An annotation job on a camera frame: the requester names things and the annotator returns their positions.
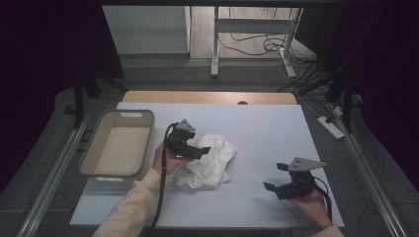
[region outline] white cloth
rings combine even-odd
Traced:
[[[198,139],[197,147],[210,146],[209,154],[201,160],[195,160],[186,165],[190,172],[178,171],[176,184],[189,185],[197,189],[203,185],[217,187],[219,183],[230,180],[225,172],[228,161],[233,158],[237,149],[227,138],[219,134],[208,134]]]

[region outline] hand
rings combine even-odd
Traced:
[[[156,148],[155,154],[154,154],[154,161],[151,168],[155,170],[159,175],[161,175],[161,166],[162,166],[162,154],[163,154],[163,142],[160,143],[160,145]],[[193,161],[194,159],[190,158],[176,158],[175,155],[170,153],[168,150],[166,150],[166,175],[172,174],[172,172],[178,167],[179,165],[183,163],[188,163]]]
[[[290,198],[289,201],[296,205],[321,230],[333,225],[324,206],[324,197],[319,191],[313,190],[305,197],[294,197]]]

